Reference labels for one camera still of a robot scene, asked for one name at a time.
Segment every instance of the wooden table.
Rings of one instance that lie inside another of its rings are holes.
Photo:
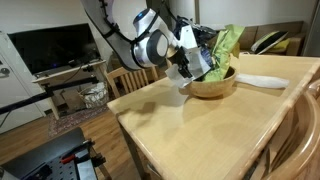
[[[81,69],[85,69],[88,66],[92,66],[94,68],[95,72],[100,72],[102,75],[105,76],[106,60],[101,60],[101,61],[96,61],[96,62],[92,62],[92,63],[89,63],[89,64],[85,64],[85,65],[81,66]],[[40,87],[42,89],[44,89],[44,87],[42,87],[41,84],[48,83],[51,80],[59,78],[59,77],[62,77],[62,76],[67,76],[67,78],[69,78],[70,76],[73,75],[73,74],[70,75],[70,73],[76,73],[78,70],[79,70],[79,67],[71,68],[71,69],[68,69],[68,70],[65,70],[65,71],[61,71],[61,72],[58,72],[58,73],[55,73],[55,74],[51,74],[49,76],[44,76],[44,77],[35,79],[35,80],[31,81],[31,82],[32,83],[38,83],[40,85]],[[55,104],[53,103],[52,98],[50,97],[50,98],[47,98],[47,99],[48,99],[48,103],[49,103],[49,105],[51,107],[51,110],[52,110],[52,112],[54,114],[54,117],[57,120],[60,119],[59,111],[58,111],[57,107],[55,106]]]
[[[286,89],[235,83],[223,97],[198,99],[181,94],[165,78],[108,106],[141,177],[133,141],[164,179],[240,179],[303,93],[319,60],[250,55],[231,60],[241,73],[289,79]]]

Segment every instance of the white wall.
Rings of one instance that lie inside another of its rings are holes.
[[[175,16],[179,15],[188,19],[196,20],[195,0],[170,0],[170,9]]]
[[[86,22],[78,0],[0,2],[0,30],[6,33]]]
[[[146,0],[114,0],[113,18],[129,39],[134,39],[137,34],[132,24],[134,18],[146,8]]]
[[[289,21],[310,25],[316,0],[199,0],[200,23],[213,29]]]

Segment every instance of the basket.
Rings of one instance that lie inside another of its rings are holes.
[[[108,102],[108,90],[104,82],[89,86],[79,92],[80,98],[86,104],[87,108],[103,106]]]
[[[186,86],[193,95],[201,98],[212,98],[224,94],[235,81],[237,71],[231,67],[228,69],[225,79],[216,82],[192,81]]]

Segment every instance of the wooden bowl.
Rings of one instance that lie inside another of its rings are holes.
[[[227,89],[231,88],[236,77],[236,70],[229,67],[226,77],[217,82],[198,82],[192,81],[186,86],[193,95],[202,98],[212,98],[222,95]]]

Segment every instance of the wooden floor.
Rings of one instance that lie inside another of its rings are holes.
[[[45,142],[48,137],[49,120],[40,118],[0,135],[0,164],[3,164]],[[84,136],[96,142],[94,148],[106,157],[105,166],[113,179],[138,179],[120,127],[111,111],[80,125]],[[99,179],[102,174],[97,170]],[[158,179],[151,174],[151,179]]]

